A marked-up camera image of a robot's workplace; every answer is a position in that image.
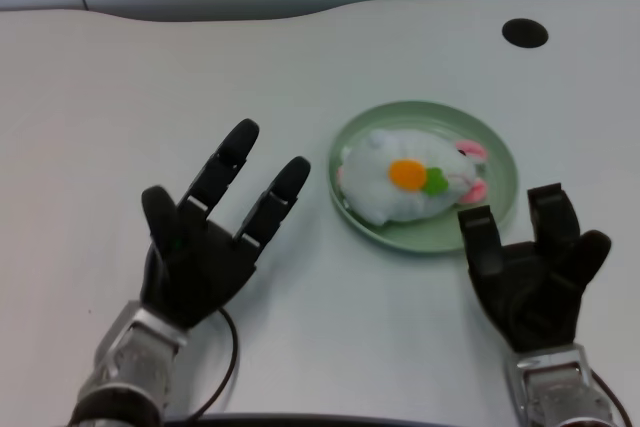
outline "plush toy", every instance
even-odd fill
[[[367,222],[407,222],[482,201],[487,184],[477,166],[486,160],[487,151],[472,140],[373,130],[342,152],[338,184],[347,207]]]

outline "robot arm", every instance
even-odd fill
[[[160,427],[175,355],[188,331],[224,306],[294,206],[309,175],[296,157],[260,196],[235,236],[207,220],[245,163],[258,126],[244,120],[175,205],[161,187],[142,194],[151,231],[140,301],[129,302],[98,346],[69,425]]]
[[[507,362],[524,426],[614,427],[575,344],[582,294],[611,241],[580,226],[560,184],[528,192],[535,242],[503,247],[489,207],[460,212],[469,276],[485,313],[513,349]]]

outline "black hole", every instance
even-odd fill
[[[535,20],[513,19],[504,24],[502,35],[507,41],[523,49],[534,49],[547,43],[549,33]]]

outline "cable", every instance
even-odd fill
[[[224,379],[222,379],[222,382],[220,382],[220,385],[218,386],[216,391],[209,398],[209,400],[207,400],[202,405],[202,407],[200,407],[198,410],[196,410],[193,414],[191,414],[187,418],[187,420],[184,421],[184,423],[182,424],[182,427],[188,427],[188,426],[194,425],[198,421],[198,419],[200,417],[202,417],[203,414],[209,409],[209,407],[211,407],[213,405],[213,403],[216,400],[218,400],[218,397],[220,397],[220,395],[224,391],[224,388],[229,383],[229,380],[231,379],[231,374],[233,374],[233,370],[236,368],[236,363],[238,361],[238,344],[239,344],[239,342],[238,342],[238,331],[236,330],[236,326],[233,323],[233,319],[231,318],[231,316],[229,315],[229,313],[226,310],[224,310],[222,307],[220,307],[220,309],[218,309],[218,312],[220,312],[220,314],[222,314],[222,316],[224,317],[224,320],[226,320],[227,324],[229,324],[229,330],[231,330],[231,341],[233,343],[233,347],[232,347],[232,351],[231,351],[231,361],[229,362],[229,367],[227,368],[227,373],[224,374]]]
[[[622,402],[620,402],[620,399],[616,397],[616,394],[614,394],[609,386],[605,383],[605,381],[602,380],[602,377],[596,374],[595,370],[591,369],[591,375],[593,376],[593,380],[595,380],[600,388],[604,391],[604,393],[607,394],[607,397],[611,399],[611,402],[613,402],[613,405],[616,406],[616,409],[618,409],[620,417],[622,417],[622,421],[624,422],[624,427],[633,427],[629,414],[627,414],[627,411],[624,409],[624,406],[622,405]]]

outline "green plate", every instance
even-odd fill
[[[382,227],[371,225],[345,208],[336,173],[344,147],[351,147],[373,129],[418,129],[451,140],[471,139],[488,151],[489,160],[480,176],[489,186],[485,202],[454,206],[430,219],[415,222],[389,222]],[[349,122],[338,134],[329,155],[331,198],[338,211],[353,226],[373,240],[400,250],[417,253],[450,252],[462,249],[458,227],[459,210],[491,205],[498,224],[504,227],[510,218],[518,191],[518,171],[505,143],[480,120],[460,110],[433,102],[393,102],[367,110]]]

